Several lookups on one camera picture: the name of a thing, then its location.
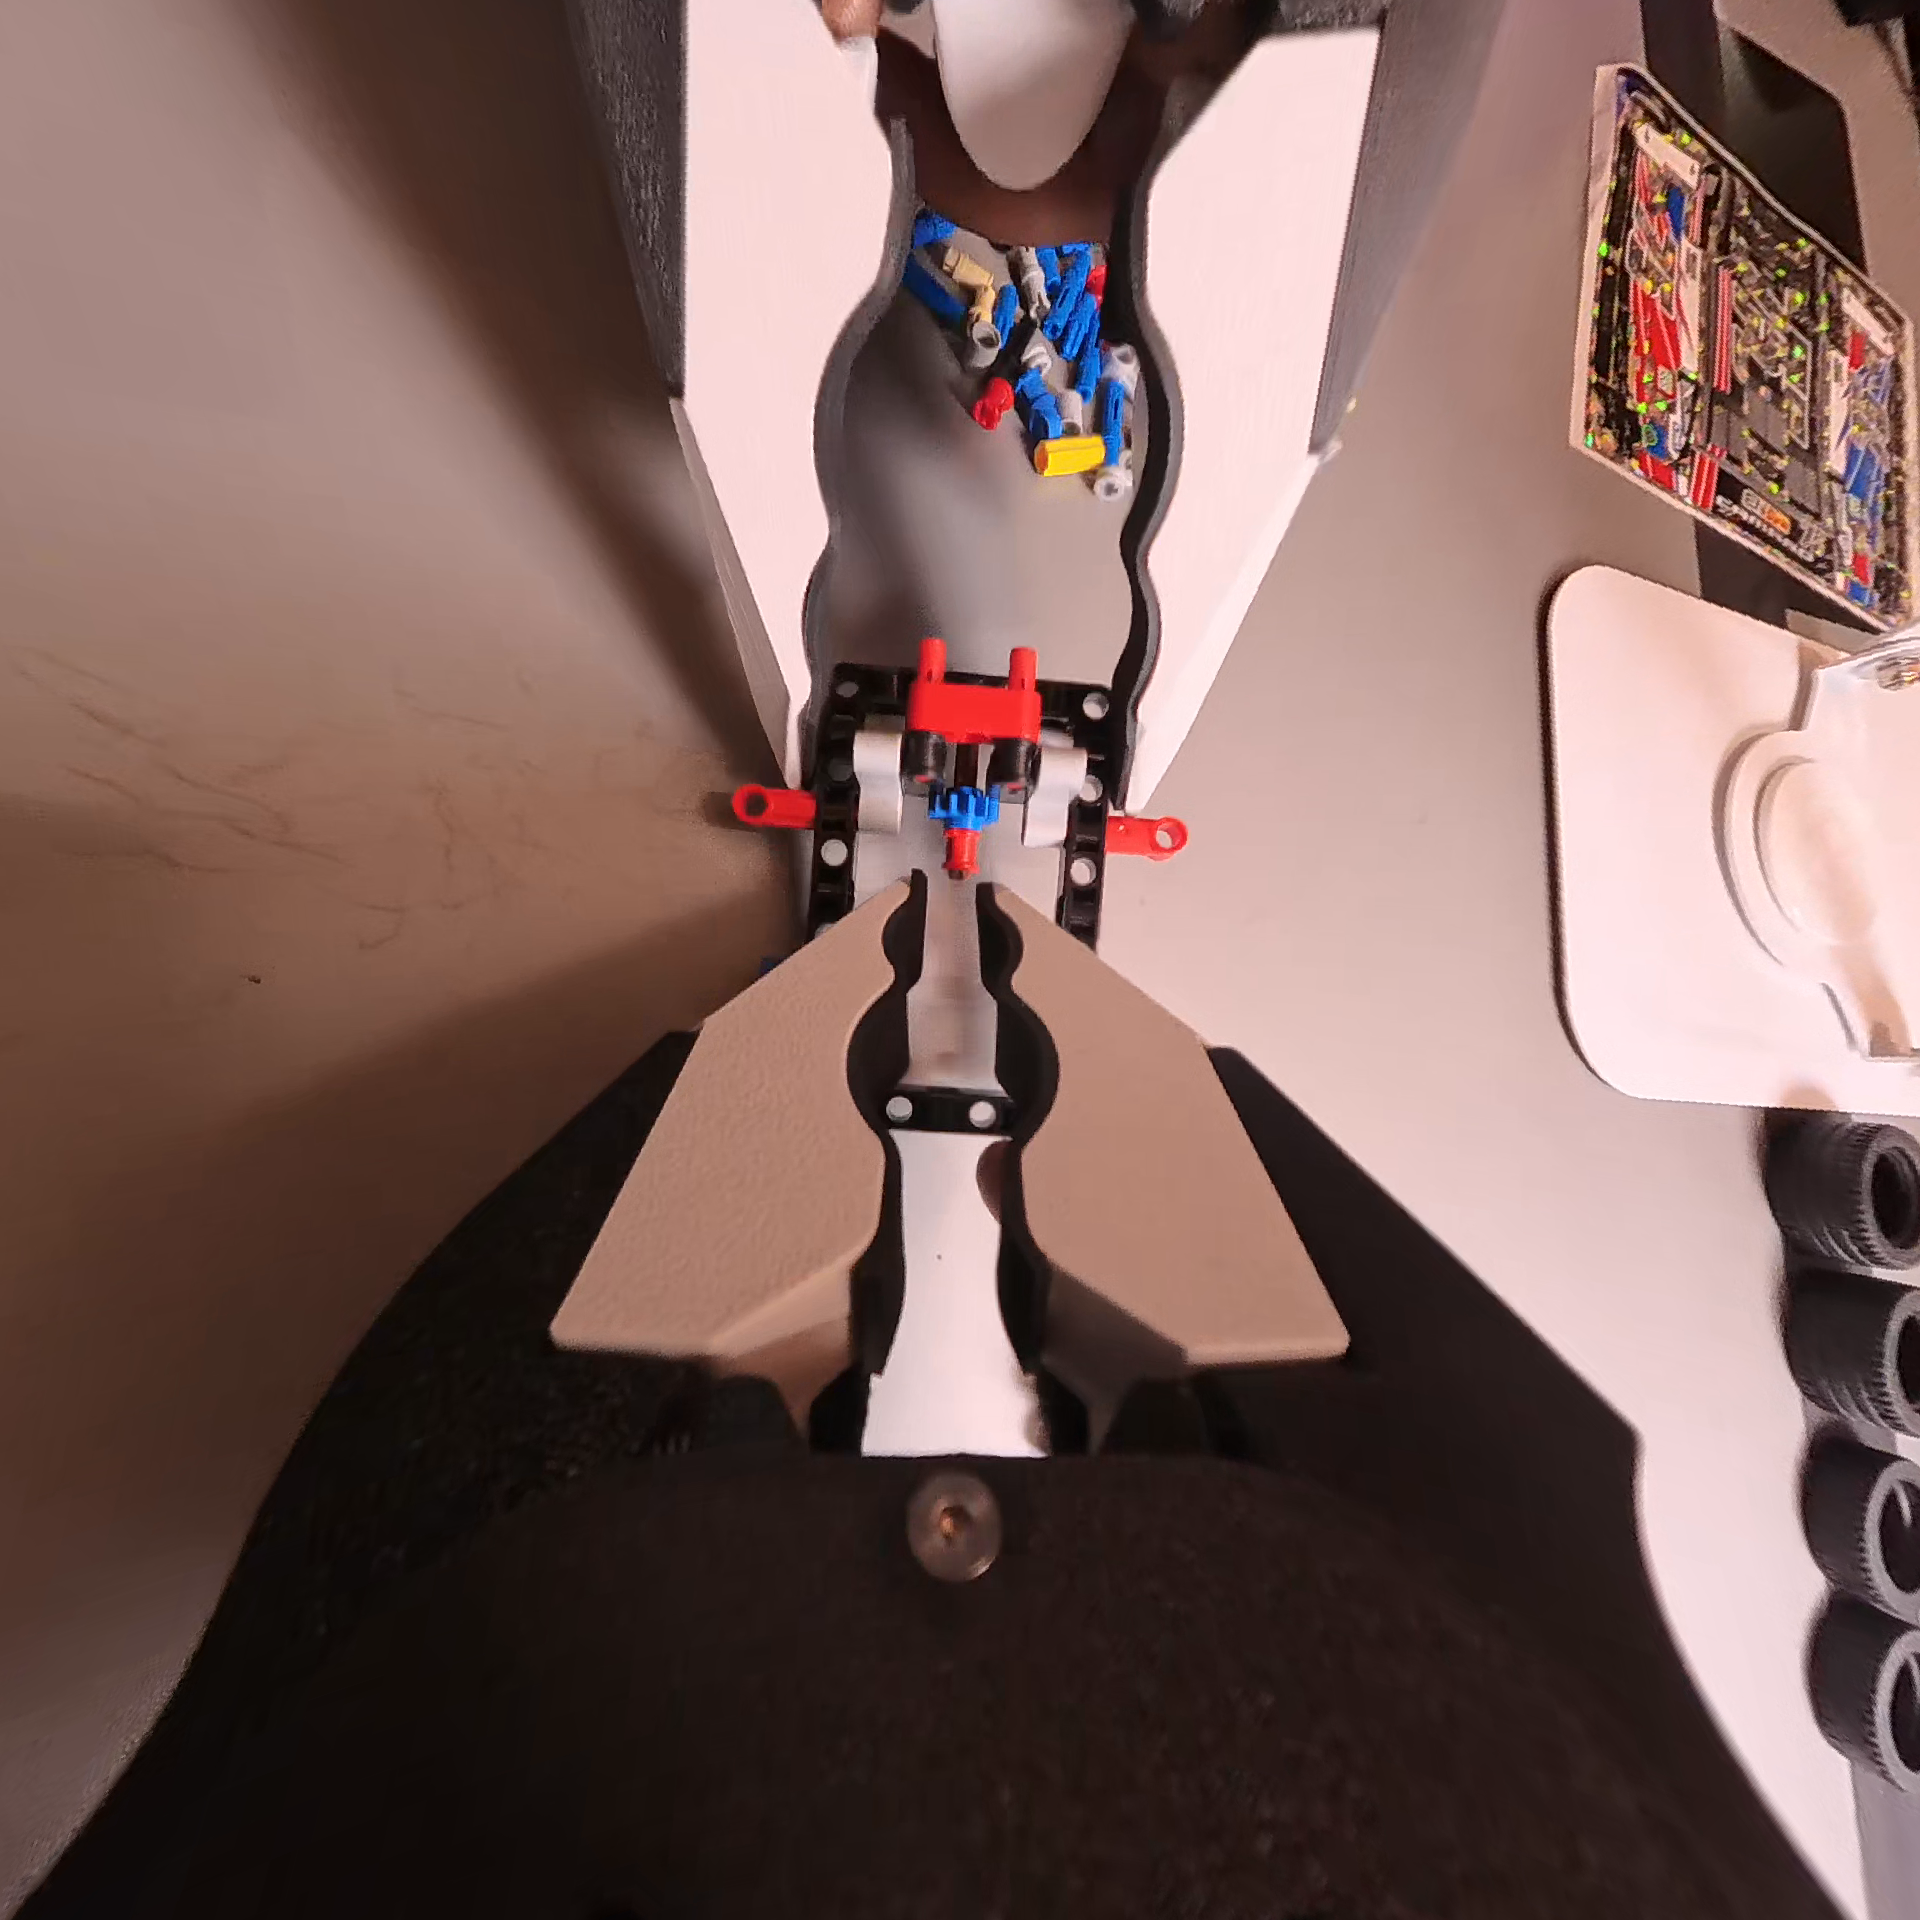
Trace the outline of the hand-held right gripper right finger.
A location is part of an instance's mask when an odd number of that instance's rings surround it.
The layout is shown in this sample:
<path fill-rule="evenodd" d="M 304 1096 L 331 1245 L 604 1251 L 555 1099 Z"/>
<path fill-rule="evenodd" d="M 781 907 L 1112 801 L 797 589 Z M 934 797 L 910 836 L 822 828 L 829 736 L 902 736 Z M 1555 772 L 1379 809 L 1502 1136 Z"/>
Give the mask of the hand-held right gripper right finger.
<path fill-rule="evenodd" d="M 1209 1045 L 1011 890 L 977 890 L 994 1071 L 1000 1313 L 1046 1435 L 1097 1452 L 1141 1388 L 1341 1361 L 1349 1328 Z"/>

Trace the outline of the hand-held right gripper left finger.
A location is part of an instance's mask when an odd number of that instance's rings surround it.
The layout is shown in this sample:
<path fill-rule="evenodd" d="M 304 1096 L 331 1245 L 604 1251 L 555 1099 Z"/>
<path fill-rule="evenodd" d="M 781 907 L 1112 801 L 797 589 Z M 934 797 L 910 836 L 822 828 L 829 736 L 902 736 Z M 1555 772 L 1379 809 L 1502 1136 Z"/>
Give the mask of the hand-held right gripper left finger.
<path fill-rule="evenodd" d="M 793 1427 L 886 1361 L 905 1243 L 885 1101 L 907 1068 L 921 877 L 708 1016 L 549 1336 L 768 1383 Z"/>

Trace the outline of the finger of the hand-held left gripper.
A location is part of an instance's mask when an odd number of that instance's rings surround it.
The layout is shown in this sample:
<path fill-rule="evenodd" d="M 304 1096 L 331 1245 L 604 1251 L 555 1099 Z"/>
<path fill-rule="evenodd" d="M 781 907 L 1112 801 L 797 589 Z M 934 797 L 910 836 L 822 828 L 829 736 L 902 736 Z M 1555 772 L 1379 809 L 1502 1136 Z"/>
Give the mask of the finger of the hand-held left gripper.
<path fill-rule="evenodd" d="M 1144 193 L 1144 690 L 1126 807 L 1153 803 L 1321 464 L 1314 412 L 1384 33 L 1261 37 Z"/>
<path fill-rule="evenodd" d="M 849 384 L 898 288 L 913 155 L 816 4 L 686 15 L 673 418 L 753 705 L 804 767 L 833 665 Z"/>

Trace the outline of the black lego frame assembly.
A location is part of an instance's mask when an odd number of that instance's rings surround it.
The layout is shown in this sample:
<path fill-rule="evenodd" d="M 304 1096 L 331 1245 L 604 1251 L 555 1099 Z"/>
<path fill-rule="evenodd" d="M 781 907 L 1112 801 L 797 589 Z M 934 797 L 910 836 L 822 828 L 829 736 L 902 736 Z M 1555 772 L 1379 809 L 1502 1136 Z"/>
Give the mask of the black lego frame assembly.
<path fill-rule="evenodd" d="M 996 681 L 938 637 L 910 676 L 834 668 L 811 789 L 734 794 L 745 825 L 811 832 L 811 939 L 689 1036 L 633 1172 L 801 1203 L 801 1264 L 768 1273 L 838 1287 L 898 1226 L 905 1135 L 1002 1139 L 1011 1272 L 1090 1280 L 1172 1167 L 1125 1139 L 1149 1076 L 1188 1073 L 1236 1136 L 1204 1043 L 1097 955 L 1109 856 L 1187 844 L 1112 815 L 1112 741 L 1109 696 L 1025 648 Z"/>

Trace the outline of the white book stand base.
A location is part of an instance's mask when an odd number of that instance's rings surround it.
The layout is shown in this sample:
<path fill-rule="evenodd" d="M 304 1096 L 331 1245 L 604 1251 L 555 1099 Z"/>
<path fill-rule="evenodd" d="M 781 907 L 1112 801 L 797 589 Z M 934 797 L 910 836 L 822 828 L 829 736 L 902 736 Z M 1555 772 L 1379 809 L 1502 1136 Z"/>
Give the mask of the white book stand base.
<path fill-rule="evenodd" d="M 1835 652 L 1585 568 L 1546 635 L 1585 1064 L 1630 1098 L 1914 1121 L 1915 629 Z"/>

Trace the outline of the pile of small lego pieces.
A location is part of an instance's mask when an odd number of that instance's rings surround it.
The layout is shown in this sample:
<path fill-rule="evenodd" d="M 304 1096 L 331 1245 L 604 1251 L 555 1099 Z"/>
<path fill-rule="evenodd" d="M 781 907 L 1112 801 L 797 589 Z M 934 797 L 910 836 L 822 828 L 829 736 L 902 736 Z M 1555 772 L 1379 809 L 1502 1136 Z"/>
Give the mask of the pile of small lego pieces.
<path fill-rule="evenodd" d="M 1116 504 L 1136 489 L 1138 348 L 1109 333 L 1097 242 L 994 250 L 920 207 L 902 291 L 941 329 L 977 428 L 1011 435 L 1042 480 Z"/>

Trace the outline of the lego sticker sheet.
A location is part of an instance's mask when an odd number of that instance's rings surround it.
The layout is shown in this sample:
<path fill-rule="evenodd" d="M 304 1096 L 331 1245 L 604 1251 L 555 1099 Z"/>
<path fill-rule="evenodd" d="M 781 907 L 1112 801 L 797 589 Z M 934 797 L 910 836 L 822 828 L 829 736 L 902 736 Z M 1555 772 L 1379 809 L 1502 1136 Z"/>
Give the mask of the lego sticker sheet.
<path fill-rule="evenodd" d="M 1648 72 L 1596 73 L 1570 442 L 1875 634 L 1915 621 L 1915 341 Z"/>

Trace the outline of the person's left hand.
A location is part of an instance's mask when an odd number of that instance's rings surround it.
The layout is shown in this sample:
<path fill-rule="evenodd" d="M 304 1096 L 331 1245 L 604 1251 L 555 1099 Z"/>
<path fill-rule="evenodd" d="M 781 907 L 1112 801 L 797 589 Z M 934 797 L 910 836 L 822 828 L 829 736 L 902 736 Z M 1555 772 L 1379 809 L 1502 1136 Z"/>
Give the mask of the person's left hand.
<path fill-rule="evenodd" d="M 1179 53 L 1172 37 L 1133 28 L 1097 116 L 1062 165 L 1041 184 L 1012 188 L 977 165 L 954 121 L 938 58 L 886 33 L 880 3 L 820 3 L 819 11 L 841 49 L 876 41 L 876 115 L 910 133 L 920 197 L 931 209 L 982 239 L 1021 247 L 1114 239 L 1121 203 L 1162 136 Z"/>

